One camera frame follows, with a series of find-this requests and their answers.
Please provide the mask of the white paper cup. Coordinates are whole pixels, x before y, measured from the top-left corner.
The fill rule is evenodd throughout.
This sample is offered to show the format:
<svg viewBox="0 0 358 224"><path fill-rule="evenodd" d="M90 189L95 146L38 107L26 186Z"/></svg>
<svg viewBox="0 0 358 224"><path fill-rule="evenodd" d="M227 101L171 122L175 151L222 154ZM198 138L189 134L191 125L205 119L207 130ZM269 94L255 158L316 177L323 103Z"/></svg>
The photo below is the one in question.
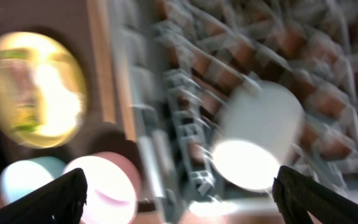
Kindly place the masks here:
<svg viewBox="0 0 358 224"><path fill-rule="evenodd" d="M242 189L269 191L299 140L303 120L298 99L278 83L259 81L235 89L211 148L214 168Z"/></svg>

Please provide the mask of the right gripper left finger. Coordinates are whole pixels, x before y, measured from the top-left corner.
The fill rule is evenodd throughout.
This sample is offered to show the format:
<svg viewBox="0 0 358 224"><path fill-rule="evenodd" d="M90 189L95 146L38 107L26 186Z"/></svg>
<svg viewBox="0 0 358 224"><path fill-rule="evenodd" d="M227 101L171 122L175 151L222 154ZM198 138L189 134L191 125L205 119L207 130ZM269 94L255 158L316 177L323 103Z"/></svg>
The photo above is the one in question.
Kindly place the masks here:
<svg viewBox="0 0 358 224"><path fill-rule="evenodd" d="M79 224L87 189L83 170L73 169L0 208L0 224Z"/></svg>

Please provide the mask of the light blue bowl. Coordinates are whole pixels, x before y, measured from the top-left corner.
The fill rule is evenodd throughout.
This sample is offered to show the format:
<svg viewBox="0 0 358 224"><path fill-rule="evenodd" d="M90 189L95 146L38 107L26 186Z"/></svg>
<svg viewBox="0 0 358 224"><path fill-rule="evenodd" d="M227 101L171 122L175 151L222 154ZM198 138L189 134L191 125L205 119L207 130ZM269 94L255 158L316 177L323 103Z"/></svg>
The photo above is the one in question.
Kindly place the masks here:
<svg viewBox="0 0 358 224"><path fill-rule="evenodd" d="M8 205L59 178L66 164L56 157L36 157L8 165L0 175L0 196Z"/></svg>

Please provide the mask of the green snack wrapper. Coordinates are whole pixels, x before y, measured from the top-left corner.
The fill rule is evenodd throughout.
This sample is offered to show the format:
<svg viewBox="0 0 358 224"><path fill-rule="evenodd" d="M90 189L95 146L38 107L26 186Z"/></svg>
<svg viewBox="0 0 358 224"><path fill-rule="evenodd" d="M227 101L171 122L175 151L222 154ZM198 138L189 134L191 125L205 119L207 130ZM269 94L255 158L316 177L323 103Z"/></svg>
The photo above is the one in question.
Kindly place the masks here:
<svg viewBox="0 0 358 224"><path fill-rule="evenodd" d="M12 106L10 129L34 132L40 125L39 100L28 50L0 51L0 75L7 81L7 95Z"/></svg>

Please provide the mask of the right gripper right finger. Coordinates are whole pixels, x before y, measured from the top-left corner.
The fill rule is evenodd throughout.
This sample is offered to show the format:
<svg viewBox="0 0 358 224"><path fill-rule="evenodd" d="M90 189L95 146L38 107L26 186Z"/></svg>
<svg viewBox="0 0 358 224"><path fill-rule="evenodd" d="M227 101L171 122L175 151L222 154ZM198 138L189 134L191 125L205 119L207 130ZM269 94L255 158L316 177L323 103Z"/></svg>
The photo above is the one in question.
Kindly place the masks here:
<svg viewBox="0 0 358 224"><path fill-rule="evenodd" d="M323 224L358 224L358 204L288 166L280 167L272 194L286 224L312 224L311 215Z"/></svg>

